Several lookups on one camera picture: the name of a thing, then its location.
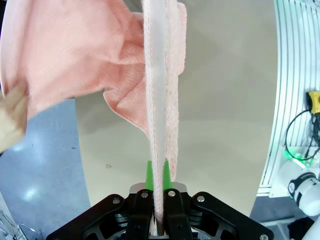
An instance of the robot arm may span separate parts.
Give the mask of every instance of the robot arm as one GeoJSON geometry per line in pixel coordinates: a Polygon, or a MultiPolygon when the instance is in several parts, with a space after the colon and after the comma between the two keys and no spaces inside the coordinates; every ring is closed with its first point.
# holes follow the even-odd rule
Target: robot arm
{"type": "Polygon", "coordinates": [[[274,239],[271,230],[209,193],[190,197],[177,184],[164,191],[164,236],[154,236],[153,192],[141,189],[126,199],[107,196],[46,240],[197,240],[199,232],[214,240],[274,239]]]}

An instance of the black cable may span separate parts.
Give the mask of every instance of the black cable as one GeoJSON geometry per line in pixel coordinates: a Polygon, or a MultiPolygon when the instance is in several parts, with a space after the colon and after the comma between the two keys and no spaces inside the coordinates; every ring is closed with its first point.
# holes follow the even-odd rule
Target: black cable
{"type": "Polygon", "coordinates": [[[320,5],[316,4],[316,0],[312,0],[313,1],[313,4],[316,6],[316,7],[320,7],[320,5]]]}
{"type": "Polygon", "coordinates": [[[310,144],[309,144],[309,147],[307,149],[307,152],[305,154],[305,157],[304,159],[301,159],[301,158],[296,158],[295,156],[293,156],[291,154],[291,152],[289,151],[288,149],[288,144],[287,144],[287,138],[288,138],[288,132],[289,132],[289,129],[291,127],[291,125],[294,123],[294,121],[300,117],[302,114],[304,113],[308,113],[308,112],[311,112],[310,109],[307,109],[307,110],[304,110],[302,112],[300,112],[297,116],[294,117],[294,119],[289,123],[288,127],[286,128],[285,130],[285,140],[284,140],[284,147],[285,147],[285,150],[287,151],[287,153],[293,158],[293,159],[297,159],[299,161],[306,161],[306,160],[310,160],[310,159],[313,159],[316,154],[320,151],[320,126],[319,126],[319,123],[320,123],[320,120],[318,116],[315,116],[315,121],[314,121],[314,124],[312,122],[312,119],[311,119],[311,122],[313,124],[313,131],[312,131],[312,137],[311,137],[311,141],[310,141],[310,144]],[[310,150],[310,147],[312,145],[312,141],[315,141],[316,144],[319,146],[318,149],[314,152],[314,154],[310,157],[307,157],[308,154],[309,154],[309,150],[310,150]]]}

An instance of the green light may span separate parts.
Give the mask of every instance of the green light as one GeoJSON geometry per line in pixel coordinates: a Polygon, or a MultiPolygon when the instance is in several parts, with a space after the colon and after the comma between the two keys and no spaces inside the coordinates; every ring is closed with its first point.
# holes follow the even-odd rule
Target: green light
{"type": "Polygon", "coordinates": [[[285,155],[286,158],[292,159],[292,156],[287,151],[284,151],[284,155],[285,155]]]}

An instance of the human hand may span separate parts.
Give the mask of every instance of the human hand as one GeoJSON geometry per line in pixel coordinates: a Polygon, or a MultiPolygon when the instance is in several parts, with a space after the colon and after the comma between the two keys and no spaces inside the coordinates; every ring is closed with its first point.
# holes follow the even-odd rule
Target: human hand
{"type": "Polygon", "coordinates": [[[8,94],[0,96],[0,153],[16,144],[26,134],[27,83],[19,82],[8,94]]]}

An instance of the finger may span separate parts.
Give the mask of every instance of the finger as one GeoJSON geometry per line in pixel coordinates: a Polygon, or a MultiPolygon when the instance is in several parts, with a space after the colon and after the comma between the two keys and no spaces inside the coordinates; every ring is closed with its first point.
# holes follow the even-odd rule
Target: finger
{"type": "Polygon", "coordinates": [[[13,116],[20,118],[24,115],[27,115],[27,108],[28,108],[28,97],[23,96],[20,101],[16,104],[15,108],[13,109],[13,116]]]}
{"type": "Polygon", "coordinates": [[[15,106],[20,102],[21,98],[26,95],[27,83],[21,81],[16,86],[13,87],[11,91],[3,99],[5,106],[8,109],[14,109],[15,106]]]}
{"type": "Polygon", "coordinates": [[[21,101],[16,105],[14,112],[13,112],[13,118],[16,121],[16,131],[20,137],[23,138],[23,136],[26,133],[27,128],[27,115],[28,115],[28,97],[24,96],[21,101]]]}

